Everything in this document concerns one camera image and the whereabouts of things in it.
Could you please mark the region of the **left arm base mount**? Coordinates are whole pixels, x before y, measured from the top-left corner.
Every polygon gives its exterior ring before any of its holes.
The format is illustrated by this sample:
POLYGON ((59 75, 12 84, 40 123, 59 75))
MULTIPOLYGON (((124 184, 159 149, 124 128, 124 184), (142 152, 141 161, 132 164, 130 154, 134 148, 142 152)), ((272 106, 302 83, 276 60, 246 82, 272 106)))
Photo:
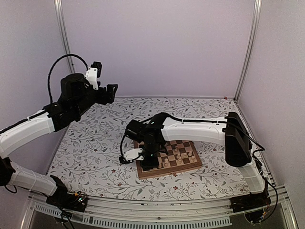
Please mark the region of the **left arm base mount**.
POLYGON ((81 191, 69 193, 65 190, 56 190, 52 196, 47 197, 46 203, 60 209, 84 212, 88 203, 88 195, 81 191))

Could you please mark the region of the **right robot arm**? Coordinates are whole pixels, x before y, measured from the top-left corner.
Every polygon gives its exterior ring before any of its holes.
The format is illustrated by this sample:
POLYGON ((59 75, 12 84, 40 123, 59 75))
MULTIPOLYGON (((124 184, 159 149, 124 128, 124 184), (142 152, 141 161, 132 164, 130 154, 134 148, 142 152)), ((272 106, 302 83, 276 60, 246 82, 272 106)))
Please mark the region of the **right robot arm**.
POLYGON ((165 144, 175 140, 210 142, 225 147, 225 161, 237 168, 245 179, 250 194, 246 203, 258 207, 268 194, 269 183, 263 176, 262 163, 255 156, 265 148, 250 137, 236 112, 225 117, 186 119, 162 112, 144 121, 131 120, 124 137, 143 143, 140 149, 120 151, 121 164, 140 160, 145 167, 157 167, 156 154, 165 144))

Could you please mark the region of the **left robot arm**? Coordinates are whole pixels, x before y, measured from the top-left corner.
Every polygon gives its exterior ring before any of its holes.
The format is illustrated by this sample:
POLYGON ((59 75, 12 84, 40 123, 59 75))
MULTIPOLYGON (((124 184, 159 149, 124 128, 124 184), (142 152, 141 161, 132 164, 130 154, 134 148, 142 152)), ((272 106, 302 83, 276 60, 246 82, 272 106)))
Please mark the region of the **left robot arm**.
POLYGON ((21 146, 53 132, 58 132, 81 116, 94 104, 112 104, 118 89, 117 84, 100 87, 97 69, 86 74, 74 73, 61 79, 61 95, 57 102, 44 106, 37 113, 7 127, 0 132, 0 184, 19 186, 41 192, 67 207, 71 197, 66 186, 54 176, 38 174, 25 169, 9 159, 9 154, 21 146))

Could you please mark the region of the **wooden chess board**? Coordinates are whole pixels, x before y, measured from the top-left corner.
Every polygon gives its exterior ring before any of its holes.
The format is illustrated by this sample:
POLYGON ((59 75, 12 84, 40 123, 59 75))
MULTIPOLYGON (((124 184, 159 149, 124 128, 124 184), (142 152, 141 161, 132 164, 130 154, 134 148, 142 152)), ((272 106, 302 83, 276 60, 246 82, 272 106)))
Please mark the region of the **wooden chess board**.
POLYGON ((199 169, 202 167, 201 159, 197 153, 197 150, 192 141, 171 141, 165 144, 167 153, 158 152, 159 166, 158 168, 151 169, 149 171, 143 171, 140 166, 140 161, 136 161, 138 178, 139 179, 149 179, 157 178, 170 174, 177 174, 181 172, 187 172, 190 170, 199 169), (177 159, 179 156, 182 157, 183 153, 188 153, 192 151, 193 155, 191 157, 182 158, 183 163, 181 165, 177 164, 177 159), (164 167, 163 163, 165 159, 169 160, 169 166, 164 167))

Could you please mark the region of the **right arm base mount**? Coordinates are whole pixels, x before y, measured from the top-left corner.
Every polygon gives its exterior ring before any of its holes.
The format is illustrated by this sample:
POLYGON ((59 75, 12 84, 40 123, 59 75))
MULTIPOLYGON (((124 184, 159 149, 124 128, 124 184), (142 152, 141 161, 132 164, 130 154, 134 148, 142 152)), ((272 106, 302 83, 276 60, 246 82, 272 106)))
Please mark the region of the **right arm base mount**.
POLYGON ((267 206, 271 203, 267 190, 258 194, 247 194, 230 198, 230 209, 234 213, 267 206))

